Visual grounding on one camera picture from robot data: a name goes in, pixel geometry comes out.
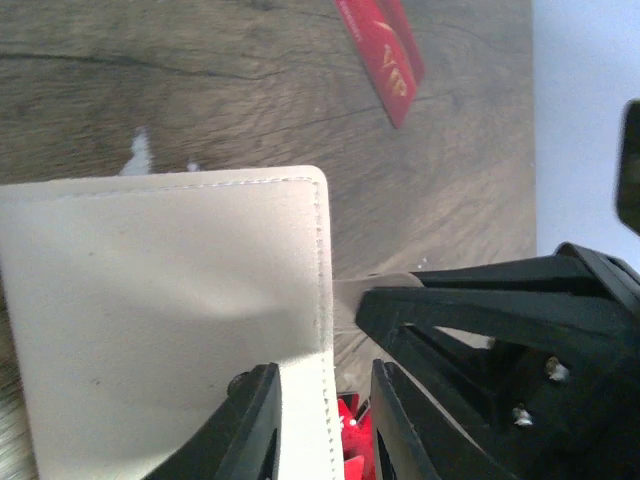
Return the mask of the beige leather card holder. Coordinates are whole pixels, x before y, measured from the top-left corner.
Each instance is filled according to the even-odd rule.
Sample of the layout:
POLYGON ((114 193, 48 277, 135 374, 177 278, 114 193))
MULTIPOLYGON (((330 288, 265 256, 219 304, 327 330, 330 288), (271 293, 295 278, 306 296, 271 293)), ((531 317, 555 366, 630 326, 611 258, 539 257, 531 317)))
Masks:
POLYGON ((276 363, 275 473, 340 479, 333 323, 408 273, 335 281, 312 166, 1 190, 1 276, 43 479, 140 479, 276 363))

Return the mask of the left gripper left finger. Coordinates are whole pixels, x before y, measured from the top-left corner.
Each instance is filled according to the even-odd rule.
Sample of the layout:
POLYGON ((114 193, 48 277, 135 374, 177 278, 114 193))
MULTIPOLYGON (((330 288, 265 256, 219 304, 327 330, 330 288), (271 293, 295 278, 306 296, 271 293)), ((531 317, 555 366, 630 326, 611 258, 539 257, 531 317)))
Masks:
POLYGON ((274 479, 280 429, 279 367, 257 365, 234 378, 219 408, 146 478, 274 479))

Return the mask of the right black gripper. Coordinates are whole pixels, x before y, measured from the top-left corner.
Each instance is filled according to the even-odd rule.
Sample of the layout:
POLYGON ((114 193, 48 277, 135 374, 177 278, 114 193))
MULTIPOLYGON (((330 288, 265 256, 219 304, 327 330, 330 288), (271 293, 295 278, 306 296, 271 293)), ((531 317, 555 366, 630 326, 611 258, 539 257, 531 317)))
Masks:
POLYGON ((639 476, 639 284, 625 263, 554 255, 415 272, 356 323, 521 479, 639 476))

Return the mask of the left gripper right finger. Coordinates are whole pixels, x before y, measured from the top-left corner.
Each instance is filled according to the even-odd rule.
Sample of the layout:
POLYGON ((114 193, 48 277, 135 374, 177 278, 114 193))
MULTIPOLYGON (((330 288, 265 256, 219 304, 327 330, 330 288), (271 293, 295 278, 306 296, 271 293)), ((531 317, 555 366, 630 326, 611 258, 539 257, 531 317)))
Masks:
POLYGON ((373 361, 371 415, 378 479, 498 479, 499 466, 392 362, 373 361))

